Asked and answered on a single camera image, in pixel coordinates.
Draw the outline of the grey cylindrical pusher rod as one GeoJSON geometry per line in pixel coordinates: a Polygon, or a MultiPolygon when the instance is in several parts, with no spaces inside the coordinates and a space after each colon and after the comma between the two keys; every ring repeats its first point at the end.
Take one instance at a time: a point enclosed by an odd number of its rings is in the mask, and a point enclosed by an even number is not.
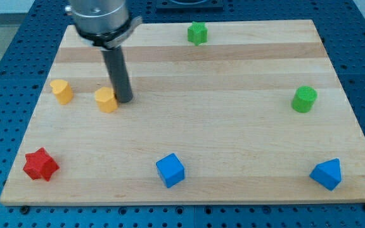
{"type": "Polygon", "coordinates": [[[109,74],[110,82],[119,103],[128,103],[133,99],[132,87],[127,72],[122,48],[101,52],[109,74]]]}

